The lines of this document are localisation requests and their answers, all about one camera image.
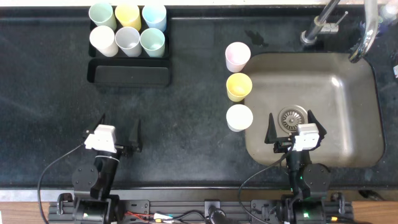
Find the plastic cup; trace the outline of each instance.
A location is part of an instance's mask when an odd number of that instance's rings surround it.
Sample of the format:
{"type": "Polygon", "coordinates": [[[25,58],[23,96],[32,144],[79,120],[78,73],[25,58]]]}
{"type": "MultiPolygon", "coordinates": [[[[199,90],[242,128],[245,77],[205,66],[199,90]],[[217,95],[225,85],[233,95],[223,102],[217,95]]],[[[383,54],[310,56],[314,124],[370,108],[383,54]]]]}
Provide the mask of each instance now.
{"type": "Polygon", "coordinates": [[[135,28],[123,27],[119,29],[114,37],[116,44],[129,57],[137,57],[141,54],[142,48],[139,43],[139,33],[135,28]]]}
{"type": "Polygon", "coordinates": [[[228,98],[233,102],[242,101],[251,91],[251,79],[243,73],[232,74],[226,81],[228,98]]]}
{"type": "Polygon", "coordinates": [[[116,18],[124,27],[133,27],[141,30],[141,17],[139,16],[139,8],[133,4],[121,4],[114,11],[116,18]]]}
{"type": "Polygon", "coordinates": [[[229,44],[225,50],[226,67],[230,72],[240,72],[250,59],[250,49],[242,42],[229,44]]]}
{"type": "Polygon", "coordinates": [[[115,56],[119,50],[114,41],[114,32],[107,26],[95,27],[90,34],[90,43],[107,57],[115,56]]]}
{"type": "Polygon", "coordinates": [[[233,105],[226,112],[226,122],[230,130],[240,132],[250,127],[253,122],[253,113],[245,105],[233,105]]]}
{"type": "Polygon", "coordinates": [[[145,6],[142,9],[142,17],[149,28],[156,28],[164,32],[166,30],[166,7],[163,5],[145,6]]]}
{"type": "Polygon", "coordinates": [[[107,26],[116,30],[116,19],[109,3],[97,3],[90,7],[88,16],[97,26],[107,26]]]}
{"type": "Polygon", "coordinates": [[[163,57],[165,37],[162,31],[149,28],[141,34],[141,45],[150,57],[163,57]]]}

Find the faucet handle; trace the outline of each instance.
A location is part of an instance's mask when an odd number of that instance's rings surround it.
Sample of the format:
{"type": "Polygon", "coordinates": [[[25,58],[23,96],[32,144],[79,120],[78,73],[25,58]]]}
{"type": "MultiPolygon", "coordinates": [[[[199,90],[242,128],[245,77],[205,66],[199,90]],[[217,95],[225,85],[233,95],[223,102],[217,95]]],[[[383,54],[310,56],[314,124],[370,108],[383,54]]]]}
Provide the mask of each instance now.
{"type": "Polygon", "coordinates": [[[320,34],[336,34],[338,32],[338,24],[348,15],[348,11],[344,13],[344,15],[336,22],[336,23],[326,23],[321,31],[320,34]]]}

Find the drain strainer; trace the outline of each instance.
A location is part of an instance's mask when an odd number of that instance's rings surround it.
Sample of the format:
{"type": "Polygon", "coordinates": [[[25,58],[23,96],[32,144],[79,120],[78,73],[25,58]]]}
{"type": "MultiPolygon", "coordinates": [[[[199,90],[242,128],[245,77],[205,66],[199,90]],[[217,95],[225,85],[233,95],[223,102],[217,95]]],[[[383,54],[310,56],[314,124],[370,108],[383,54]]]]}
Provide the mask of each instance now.
{"type": "Polygon", "coordinates": [[[307,124],[307,112],[297,105],[290,105],[279,112],[279,126],[286,133],[297,130],[299,124],[307,124]]]}

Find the wooden floor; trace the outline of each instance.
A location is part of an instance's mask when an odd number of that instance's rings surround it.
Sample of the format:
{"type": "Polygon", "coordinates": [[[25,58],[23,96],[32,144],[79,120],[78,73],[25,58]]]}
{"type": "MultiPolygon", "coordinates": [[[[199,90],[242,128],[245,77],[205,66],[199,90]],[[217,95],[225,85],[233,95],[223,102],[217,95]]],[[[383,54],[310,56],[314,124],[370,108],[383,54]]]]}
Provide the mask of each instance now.
{"type": "MultiPolygon", "coordinates": [[[[353,202],[355,219],[372,224],[398,223],[398,202],[353,202]]],[[[43,203],[48,213],[49,203],[43,203]]],[[[2,224],[43,224],[36,202],[1,202],[2,224]]]]}

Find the stainless steel sink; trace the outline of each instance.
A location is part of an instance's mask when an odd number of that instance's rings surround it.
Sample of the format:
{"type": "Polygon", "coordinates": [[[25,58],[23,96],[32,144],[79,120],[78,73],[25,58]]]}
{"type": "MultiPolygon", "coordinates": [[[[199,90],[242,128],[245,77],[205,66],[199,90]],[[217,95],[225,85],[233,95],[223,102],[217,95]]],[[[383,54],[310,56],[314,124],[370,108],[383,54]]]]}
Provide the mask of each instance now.
{"type": "Polygon", "coordinates": [[[255,161],[269,165],[281,155],[264,144],[269,113],[278,136],[305,123],[312,110],[328,134],[311,152],[313,162],[331,167],[369,167],[384,153],[381,119],[371,66],[351,63],[348,54],[261,54],[243,73],[253,82],[244,104],[254,115],[245,131],[255,161]]]}

